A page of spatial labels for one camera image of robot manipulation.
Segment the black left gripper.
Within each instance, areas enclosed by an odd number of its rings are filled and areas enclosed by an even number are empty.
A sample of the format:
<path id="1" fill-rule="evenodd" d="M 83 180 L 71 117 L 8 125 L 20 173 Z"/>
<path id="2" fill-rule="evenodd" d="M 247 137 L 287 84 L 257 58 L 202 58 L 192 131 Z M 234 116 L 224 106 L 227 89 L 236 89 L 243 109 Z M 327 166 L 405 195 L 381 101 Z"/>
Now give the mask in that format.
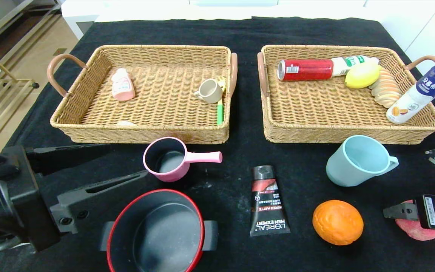
<path id="1" fill-rule="evenodd" d="M 76 234 L 136 198 L 149 179 L 146 170 L 62 193 L 58 203 L 47 208 L 38 186 L 40 174 L 76 167 L 110 152 L 110 144 L 5 148 L 0 153 L 0 252 L 23 243 L 43 251 L 60 241 L 59 231 Z"/>

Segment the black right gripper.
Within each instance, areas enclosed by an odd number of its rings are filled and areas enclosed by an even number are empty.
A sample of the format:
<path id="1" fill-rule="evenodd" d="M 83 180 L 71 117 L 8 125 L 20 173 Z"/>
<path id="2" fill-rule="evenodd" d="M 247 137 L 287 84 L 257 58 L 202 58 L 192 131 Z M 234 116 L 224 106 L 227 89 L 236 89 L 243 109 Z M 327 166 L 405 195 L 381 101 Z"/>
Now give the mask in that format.
<path id="1" fill-rule="evenodd" d="M 421 227 L 435 230 L 435 195 L 424 194 L 414 202 L 400 203 L 382 210 L 389 219 L 420 221 Z"/>

